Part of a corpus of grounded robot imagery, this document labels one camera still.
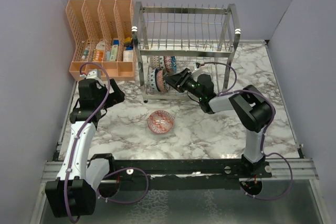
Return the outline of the red diamond patterned bowl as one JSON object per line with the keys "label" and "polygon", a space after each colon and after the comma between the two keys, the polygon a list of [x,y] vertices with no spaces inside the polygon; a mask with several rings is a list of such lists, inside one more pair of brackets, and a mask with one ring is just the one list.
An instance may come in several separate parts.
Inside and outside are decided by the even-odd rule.
{"label": "red diamond patterned bowl", "polygon": [[156,134],[168,133],[174,125],[174,118],[164,110],[156,110],[149,115],[148,128]]}

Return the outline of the blue floral patterned bowl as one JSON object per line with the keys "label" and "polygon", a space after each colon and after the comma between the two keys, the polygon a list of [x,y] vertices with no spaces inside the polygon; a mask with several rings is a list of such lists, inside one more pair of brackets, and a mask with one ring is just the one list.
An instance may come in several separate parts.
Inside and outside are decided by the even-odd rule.
{"label": "blue floral patterned bowl", "polygon": [[153,69],[148,73],[148,86],[152,91],[158,91],[158,86],[156,82],[156,75],[158,69]]}

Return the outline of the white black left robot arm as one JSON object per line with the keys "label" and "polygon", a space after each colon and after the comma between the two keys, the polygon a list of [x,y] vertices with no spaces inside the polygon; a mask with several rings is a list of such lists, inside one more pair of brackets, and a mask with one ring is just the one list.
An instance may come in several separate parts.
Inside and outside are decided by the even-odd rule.
{"label": "white black left robot arm", "polygon": [[104,116],[101,111],[123,102],[125,97],[114,79],[105,85],[99,78],[86,78],[79,81],[78,89],[79,99],[69,117],[71,135],[66,157],[56,179],[45,186],[54,216],[67,217],[71,223],[93,214],[101,181],[115,175],[112,154],[88,156],[98,122]]}

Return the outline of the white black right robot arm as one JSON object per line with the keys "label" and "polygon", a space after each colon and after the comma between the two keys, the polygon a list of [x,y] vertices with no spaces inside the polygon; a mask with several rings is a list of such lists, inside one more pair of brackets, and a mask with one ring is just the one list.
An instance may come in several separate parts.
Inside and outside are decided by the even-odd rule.
{"label": "white black right robot arm", "polygon": [[203,112],[215,114],[233,109],[246,129],[246,145],[241,171],[246,177],[259,173],[265,161],[264,141],[267,128],[275,117],[275,108],[253,85],[242,90],[216,94],[210,75],[201,74],[194,80],[188,68],[164,80],[176,91],[189,92],[198,98]]}

